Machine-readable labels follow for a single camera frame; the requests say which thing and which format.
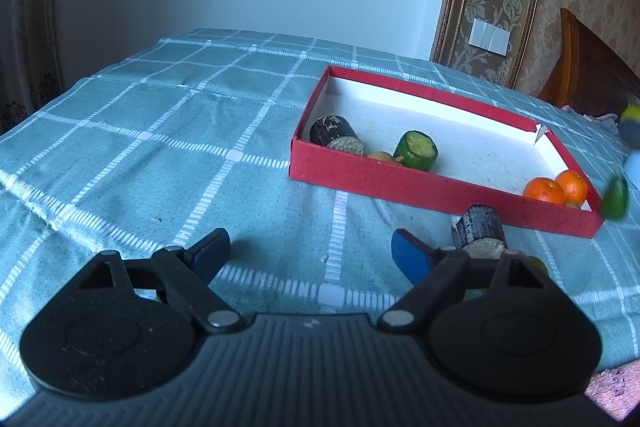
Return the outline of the green cucumber stub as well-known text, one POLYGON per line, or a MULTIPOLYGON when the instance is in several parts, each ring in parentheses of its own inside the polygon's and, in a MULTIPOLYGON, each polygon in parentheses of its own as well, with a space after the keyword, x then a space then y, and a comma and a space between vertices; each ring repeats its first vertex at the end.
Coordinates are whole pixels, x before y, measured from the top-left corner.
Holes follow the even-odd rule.
POLYGON ((438 157, 435 142, 418 130, 405 132, 396 145, 394 159, 404 167, 430 171, 438 157))

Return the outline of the small brown round fruit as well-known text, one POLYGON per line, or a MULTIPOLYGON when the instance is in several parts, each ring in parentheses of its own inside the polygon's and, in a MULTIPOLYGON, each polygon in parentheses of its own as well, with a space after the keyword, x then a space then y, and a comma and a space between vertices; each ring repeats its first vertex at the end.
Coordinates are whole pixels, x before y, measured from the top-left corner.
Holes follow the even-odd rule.
POLYGON ((393 156, 392 154, 383 152, 382 150, 369 154, 368 158, 374 159, 376 161, 386 162, 386 164, 390 165, 401 165, 402 161, 404 160, 402 156, 393 156))

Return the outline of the orange mandarin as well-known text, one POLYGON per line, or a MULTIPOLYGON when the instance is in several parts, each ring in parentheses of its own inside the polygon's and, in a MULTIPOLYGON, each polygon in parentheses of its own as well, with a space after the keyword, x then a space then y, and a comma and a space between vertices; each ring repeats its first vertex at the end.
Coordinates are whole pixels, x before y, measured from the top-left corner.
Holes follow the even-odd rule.
POLYGON ((544 176, 530 180, 524 187, 523 196, 553 205, 566 205, 566 195, 561 185, 544 176))

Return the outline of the orange mandarin outside box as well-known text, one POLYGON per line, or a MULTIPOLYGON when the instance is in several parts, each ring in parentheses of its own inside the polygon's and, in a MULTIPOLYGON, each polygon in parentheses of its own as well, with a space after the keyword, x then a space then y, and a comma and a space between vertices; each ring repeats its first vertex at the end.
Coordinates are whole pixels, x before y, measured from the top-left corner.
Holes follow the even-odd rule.
POLYGON ((562 188, 567 204, 582 207, 587 200, 589 187, 587 180, 579 172, 564 170, 555 177, 554 181, 562 188))

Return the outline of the red shallow cardboard box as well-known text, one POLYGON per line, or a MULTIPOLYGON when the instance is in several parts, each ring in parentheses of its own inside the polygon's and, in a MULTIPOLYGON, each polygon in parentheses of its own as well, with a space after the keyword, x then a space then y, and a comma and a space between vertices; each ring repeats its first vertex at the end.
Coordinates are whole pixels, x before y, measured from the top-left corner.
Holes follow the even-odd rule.
POLYGON ((553 131, 533 119, 423 84, 328 66, 295 129, 288 174, 452 215, 483 204, 506 225, 591 239, 603 223, 595 188, 579 208, 523 195, 530 180, 567 169, 580 167, 553 131), (423 131, 437 147, 435 165, 423 172, 312 143, 312 124, 330 115, 345 118, 367 152, 393 152, 405 132, 423 131))

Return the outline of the pink floral towel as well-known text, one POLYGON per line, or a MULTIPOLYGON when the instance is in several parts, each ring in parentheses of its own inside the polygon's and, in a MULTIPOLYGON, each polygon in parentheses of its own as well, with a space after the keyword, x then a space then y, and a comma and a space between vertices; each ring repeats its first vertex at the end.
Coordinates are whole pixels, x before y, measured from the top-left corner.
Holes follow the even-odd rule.
POLYGON ((633 361, 593 376, 586 396, 616 421, 622 421, 639 403, 640 362, 633 361))

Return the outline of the white electric kettle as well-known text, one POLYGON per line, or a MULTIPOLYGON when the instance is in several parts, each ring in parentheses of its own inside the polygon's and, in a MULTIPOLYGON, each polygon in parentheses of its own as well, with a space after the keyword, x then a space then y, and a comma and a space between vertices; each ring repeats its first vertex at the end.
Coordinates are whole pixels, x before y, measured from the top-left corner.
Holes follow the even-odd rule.
POLYGON ((640 150, 632 150, 626 158, 623 170, 628 181, 637 189, 640 188, 640 150))

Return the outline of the brown wooden headboard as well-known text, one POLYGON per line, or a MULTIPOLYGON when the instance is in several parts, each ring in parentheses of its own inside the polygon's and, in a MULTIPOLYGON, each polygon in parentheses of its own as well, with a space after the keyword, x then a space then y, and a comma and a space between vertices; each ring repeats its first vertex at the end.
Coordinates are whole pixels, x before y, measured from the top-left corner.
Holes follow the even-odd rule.
POLYGON ((639 103, 639 77, 569 9, 560 14, 561 54, 538 98, 579 114, 620 118, 639 103))

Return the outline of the beige patterned curtain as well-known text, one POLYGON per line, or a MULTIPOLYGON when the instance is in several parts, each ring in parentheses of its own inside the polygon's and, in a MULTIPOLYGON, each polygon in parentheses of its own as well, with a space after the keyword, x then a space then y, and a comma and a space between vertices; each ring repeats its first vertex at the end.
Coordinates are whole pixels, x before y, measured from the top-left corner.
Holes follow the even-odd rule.
POLYGON ((0 0, 1 131, 63 91, 52 0, 0 0))

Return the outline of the white wall switch panel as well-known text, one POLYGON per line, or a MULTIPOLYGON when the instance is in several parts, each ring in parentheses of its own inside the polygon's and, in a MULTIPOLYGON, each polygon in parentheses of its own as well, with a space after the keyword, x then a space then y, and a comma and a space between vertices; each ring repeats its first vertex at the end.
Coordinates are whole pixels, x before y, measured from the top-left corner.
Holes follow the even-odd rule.
POLYGON ((510 31, 476 18, 472 23, 469 45, 489 53, 506 56, 510 37, 510 31))

